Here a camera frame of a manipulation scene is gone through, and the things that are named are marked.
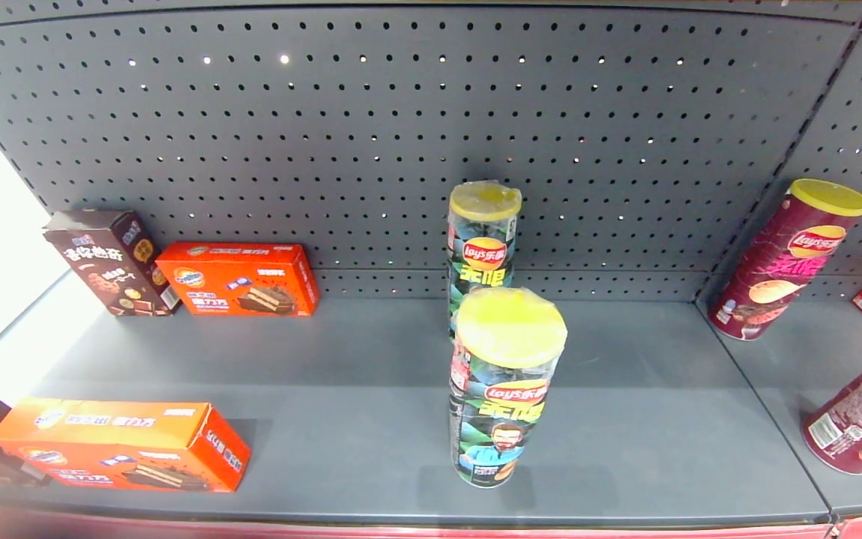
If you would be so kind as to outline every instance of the orange cookie box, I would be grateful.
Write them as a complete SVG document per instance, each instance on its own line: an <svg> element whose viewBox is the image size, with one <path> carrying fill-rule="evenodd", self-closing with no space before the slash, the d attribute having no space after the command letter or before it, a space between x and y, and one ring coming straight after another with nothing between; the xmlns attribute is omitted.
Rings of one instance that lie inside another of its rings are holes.
<svg viewBox="0 0 862 539"><path fill-rule="evenodd" d="M73 487L233 492L251 456L209 403L26 398L0 447Z"/></svg>
<svg viewBox="0 0 862 539"><path fill-rule="evenodd" d="M318 304L297 243L172 243L158 268L192 314L310 317Z"/></svg>

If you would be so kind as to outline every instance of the store shelf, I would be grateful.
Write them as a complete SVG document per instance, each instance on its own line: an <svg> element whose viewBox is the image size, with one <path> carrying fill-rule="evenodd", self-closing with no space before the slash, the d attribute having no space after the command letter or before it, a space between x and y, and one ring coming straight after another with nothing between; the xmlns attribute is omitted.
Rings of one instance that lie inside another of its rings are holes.
<svg viewBox="0 0 862 539"><path fill-rule="evenodd" d="M773 414L835 512L862 514L862 475L846 475L814 457L801 417L862 372L862 313L848 302L794 304L756 342L724 344Z"/></svg>
<svg viewBox="0 0 862 539"><path fill-rule="evenodd" d="M215 403L254 450L235 494L124 496L55 485L0 492L0 504L177 520L504 528L825 517L786 440L694 306L560 307L571 338L537 435L505 487L469 487L450 464L441 301L332 299L307 320L103 315L32 391Z"/></svg>

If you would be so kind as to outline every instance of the yellow plastic lid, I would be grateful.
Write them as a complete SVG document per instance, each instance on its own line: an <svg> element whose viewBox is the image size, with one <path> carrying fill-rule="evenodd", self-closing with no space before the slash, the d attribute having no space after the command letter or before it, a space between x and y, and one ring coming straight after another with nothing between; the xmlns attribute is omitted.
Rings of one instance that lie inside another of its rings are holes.
<svg viewBox="0 0 862 539"><path fill-rule="evenodd" d="M827 213L843 217L862 215L862 193L832 181L804 177L790 184L790 194Z"/></svg>
<svg viewBox="0 0 862 539"><path fill-rule="evenodd" d="M546 364L567 341L567 326L554 303L511 287L482 287L465 296L455 329L470 352L503 368Z"/></svg>
<svg viewBox="0 0 862 539"><path fill-rule="evenodd" d="M521 211L521 192L496 181L471 181L451 190L451 211L472 221L502 221Z"/></svg>

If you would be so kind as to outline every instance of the man printed on canister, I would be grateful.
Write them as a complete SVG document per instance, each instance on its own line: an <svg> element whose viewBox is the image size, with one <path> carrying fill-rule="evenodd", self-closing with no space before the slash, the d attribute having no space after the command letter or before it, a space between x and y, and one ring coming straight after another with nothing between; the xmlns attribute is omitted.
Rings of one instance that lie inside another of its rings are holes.
<svg viewBox="0 0 862 539"><path fill-rule="evenodd" d="M468 468L478 466L501 466L516 460L524 448L518 444L524 439L523 427L514 423L498 423L490 433L494 445L476 445L468 448L459 458Z"/></svg>

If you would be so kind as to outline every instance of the green chip canister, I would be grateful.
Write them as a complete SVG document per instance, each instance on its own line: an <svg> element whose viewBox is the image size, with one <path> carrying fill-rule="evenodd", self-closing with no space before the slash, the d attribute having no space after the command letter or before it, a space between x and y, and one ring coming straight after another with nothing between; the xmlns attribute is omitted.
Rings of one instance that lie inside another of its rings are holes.
<svg viewBox="0 0 862 539"><path fill-rule="evenodd" d="M455 321L452 464L469 484L498 487L544 412L567 326L554 303L513 287L472 291Z"/></svg>
<svg viewBox="0 0 862 539"><path fill-rule="evenodd" d="M496 181L472 181L451 191L447 216L449 333L466 294L507 287L513 278L521 192Z"/></svg>

